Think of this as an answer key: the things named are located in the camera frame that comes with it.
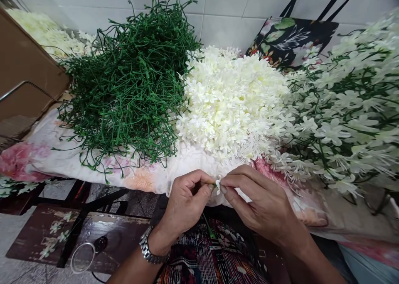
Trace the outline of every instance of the wristwatch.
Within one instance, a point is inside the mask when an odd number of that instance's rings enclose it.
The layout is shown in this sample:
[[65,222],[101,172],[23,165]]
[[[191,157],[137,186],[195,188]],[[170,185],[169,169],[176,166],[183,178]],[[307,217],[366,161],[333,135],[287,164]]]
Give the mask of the wristwatch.
[[143,253],[144,259],[147,260],[149,263],[153,264],[164,263],[169,259],[170,252],[166,256],[155,256],[151,254],[150,248],[148,247],[148,237],[150,236],[150,233],[153,229],[154,226],[148,227],[148,229],[140,237],[141,252]]

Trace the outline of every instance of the floor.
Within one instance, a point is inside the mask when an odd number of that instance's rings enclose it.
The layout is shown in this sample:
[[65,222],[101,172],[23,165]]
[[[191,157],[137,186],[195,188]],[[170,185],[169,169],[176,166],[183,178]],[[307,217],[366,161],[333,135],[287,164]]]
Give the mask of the floor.
[[[58,184],[47,185],[42,192],[42,197],[64,199],[73,185],[73,181],[63,181]],[[92,184],[88,202],[118,190],[116,187],[102,184]],[[150,218],[154,212],[158,195],[141,191],[131,191],[120,201],[128,201],[127,214]],[[118,204],[114,204],[111,211],[114,212]],[[23,216],[0,214],[0,284],[69,284],[98,282],[90,272],[73,274],[66,267],[59,269],[40,263],[8,259],[5,257],[8,249],[16,239],[18,233],[29,219],[34,207]],[[96,276],[106,281],[109,275],[96,273]]]

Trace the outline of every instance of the bag handle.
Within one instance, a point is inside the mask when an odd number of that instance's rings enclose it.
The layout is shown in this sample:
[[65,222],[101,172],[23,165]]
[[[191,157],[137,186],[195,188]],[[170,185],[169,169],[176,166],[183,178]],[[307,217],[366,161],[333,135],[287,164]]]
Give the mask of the bag handle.
[[342,8],[345,7],[345,5],[346,5],[348,2],[349,2],[349,0],[346,0],[346,1],[337,9],[337,11],[335,11],[329,18],[327,18],[326,21],[332,21],[332,20],[337,16],[337,14],[342,10]]
[[291,0],[288,5],[285,7],[285,9],[281,12],[280,16],[284,16],[284,17],[290,17],[292,10],[295,6],[296,0]]
[[[290,17],[291,13],[294,9],[295,3],[297,0],[291,0],[288,5],[285,7],[283,12],[280,14],[281,17]],[[328,11],[331,10],[333,5],[337,2],[337,0],[331,0],[327,7],[323,10],[323,12],[320,14],[317,20],[323,20],[324,16],[328,13]],[[326,21],[332,21],[337,14],[342,10],[342,8],[349,2],[349,0],[346,0]]]

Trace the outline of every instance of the right hand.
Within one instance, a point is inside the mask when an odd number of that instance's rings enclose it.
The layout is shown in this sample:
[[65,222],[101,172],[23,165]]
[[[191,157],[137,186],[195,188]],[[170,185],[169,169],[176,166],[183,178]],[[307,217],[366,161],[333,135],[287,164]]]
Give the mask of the right hand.
[[[297,247],[309,233],[295,216],[283,188],[247,165],[239,166],[220,181],[222,192],[243,223],[276,245]],[[252,202],[246,203],[234,188]]]

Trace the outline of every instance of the patterned clothing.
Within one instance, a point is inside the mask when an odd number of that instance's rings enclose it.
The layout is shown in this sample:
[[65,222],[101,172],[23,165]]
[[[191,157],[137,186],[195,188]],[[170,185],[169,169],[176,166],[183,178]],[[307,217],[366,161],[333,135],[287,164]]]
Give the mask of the patterned clothing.
[[208,224],[211,231],[200,220],[179,238],[155,283],[270,283],[240,234],[215,219]]

